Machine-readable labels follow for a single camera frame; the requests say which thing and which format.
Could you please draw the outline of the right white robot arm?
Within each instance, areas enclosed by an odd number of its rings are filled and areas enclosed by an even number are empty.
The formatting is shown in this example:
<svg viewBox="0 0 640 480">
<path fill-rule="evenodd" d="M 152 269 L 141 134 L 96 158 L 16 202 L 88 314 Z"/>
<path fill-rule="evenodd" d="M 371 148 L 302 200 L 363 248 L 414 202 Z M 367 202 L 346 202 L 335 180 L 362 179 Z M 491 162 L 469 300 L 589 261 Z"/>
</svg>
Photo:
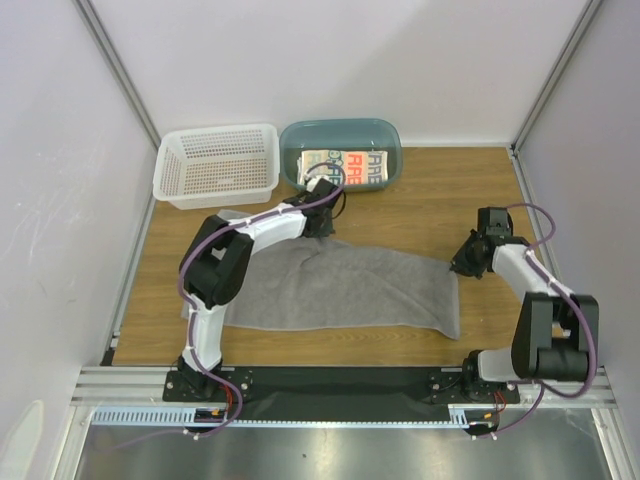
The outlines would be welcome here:
<svg viewBox="0 0 640 480">
<path fill-rule="evenodd" d="M 556 224 L 541 207 L 524 206 L 547 217 L 546 237 L 530 243 L 516 235 L 511 206 L 482 207 L 477 226 L 451 260 L 450 270 L 461 276 L 499 276 L 521 303 L 511 346 L 473 351 L 463 363 L 461 392 L 474 402 L 486 400 L 497 383 L 535 383 L 575 399 L 587 393 L 597 373 L 598 301 L 574 292 L 538 260 L 535 249 L 551 239 Z"/>
</svg>

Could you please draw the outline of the grey towel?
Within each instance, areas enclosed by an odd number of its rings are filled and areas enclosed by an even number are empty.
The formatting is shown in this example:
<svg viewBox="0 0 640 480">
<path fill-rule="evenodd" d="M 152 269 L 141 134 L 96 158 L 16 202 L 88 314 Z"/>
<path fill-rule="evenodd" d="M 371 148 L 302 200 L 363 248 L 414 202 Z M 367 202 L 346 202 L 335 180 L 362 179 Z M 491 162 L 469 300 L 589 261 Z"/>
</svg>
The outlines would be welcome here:
<svg viewBox="0 0 640 480">
<path fill-rule="evenodd" d="M 285 240 L 252 256 L 224 326 L 410 326 L 458 339 L 458 281 L 447 263 L 431 258 L 328 238 Z"/>
</svg>

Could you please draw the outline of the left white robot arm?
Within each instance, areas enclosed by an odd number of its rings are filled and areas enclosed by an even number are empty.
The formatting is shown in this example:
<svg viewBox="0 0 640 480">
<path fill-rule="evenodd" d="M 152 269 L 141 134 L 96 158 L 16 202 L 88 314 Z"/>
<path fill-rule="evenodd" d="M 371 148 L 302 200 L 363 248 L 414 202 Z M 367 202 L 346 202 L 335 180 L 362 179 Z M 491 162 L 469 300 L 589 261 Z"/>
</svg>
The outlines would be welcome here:
<svg viewBox="0 0 640 480">
<path fill-rule="evenodd" d="M 188 324 L 177 371 L 195 398 L 211 399 L 229 384 L 217 373 L 224 318 L 252 256 L 285 240 L 331 235 L 333 208 L 343 193 L 343 187 L 316 177 L 307 190 L 267 211 L 235 220 L 205 219 L 181 261 L 178 280 Z"/>
</svg>

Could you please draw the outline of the orange white lettered towel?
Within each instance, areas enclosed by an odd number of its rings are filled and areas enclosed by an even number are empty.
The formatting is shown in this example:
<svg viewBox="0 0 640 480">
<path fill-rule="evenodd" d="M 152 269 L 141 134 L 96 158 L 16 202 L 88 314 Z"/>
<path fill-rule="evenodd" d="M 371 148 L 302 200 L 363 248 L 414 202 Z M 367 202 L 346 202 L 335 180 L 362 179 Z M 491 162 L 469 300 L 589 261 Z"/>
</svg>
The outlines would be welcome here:
<svg viewBox="0 0 640 480">
<path fill-rule="evenodd" d="M 335 185 L 381 186 L 389 180 L 388 158 L 384 150 L 304 150 L 296 161 L 297 182 L 322 177 Z"/>
</svg>

